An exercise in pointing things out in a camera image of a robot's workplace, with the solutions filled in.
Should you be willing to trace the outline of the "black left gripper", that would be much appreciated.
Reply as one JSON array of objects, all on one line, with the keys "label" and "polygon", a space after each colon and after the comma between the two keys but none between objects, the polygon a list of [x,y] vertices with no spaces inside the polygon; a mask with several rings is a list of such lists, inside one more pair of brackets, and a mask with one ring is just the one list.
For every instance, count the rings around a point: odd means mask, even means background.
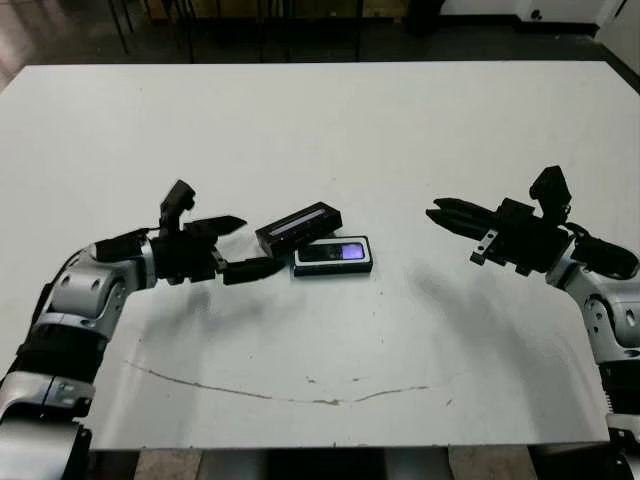
[{"label": "black left gripper", "polygon": [[170,285],[185,280],[196,283],[222,275],[223,284],[238,285],[272,276],[285,267],[281,260],[256,257],[238,262],[228,262],[216,247],[220,236],[232,234],[244,227],[246,221],[224,215],[192,222],[183,226],[165,224],[152,238],[154,274]]}]

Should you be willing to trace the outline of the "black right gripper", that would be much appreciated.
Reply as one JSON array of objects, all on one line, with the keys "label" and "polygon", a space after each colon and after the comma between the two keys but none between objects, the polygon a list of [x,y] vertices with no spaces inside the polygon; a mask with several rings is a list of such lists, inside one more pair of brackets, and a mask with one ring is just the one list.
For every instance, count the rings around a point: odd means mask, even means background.
[{"label": "black right gripper", "polygon": [[506,198],[495,212],[457,198],[438,198],[425,214],[442,228],[464,237],[483,237],[470,260],[483,265],[512,263],[529,275],[548,272],[569,245],[570,234],[534,215],[534,207]]}]

